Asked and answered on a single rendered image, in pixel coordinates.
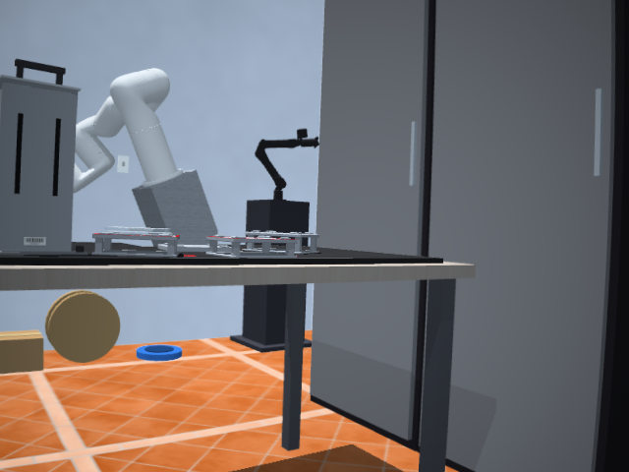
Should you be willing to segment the white microplate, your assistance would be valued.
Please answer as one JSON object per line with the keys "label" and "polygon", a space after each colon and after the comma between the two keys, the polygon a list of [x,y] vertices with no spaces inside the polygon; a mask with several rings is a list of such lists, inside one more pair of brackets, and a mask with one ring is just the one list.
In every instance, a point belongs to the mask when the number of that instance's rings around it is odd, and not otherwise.
{"label": "white microplate", "polygon": [[159,234],[170,235],[170,230],[171,229],[104,227],[103,232],[113,232],[114,235],[159,236]]}

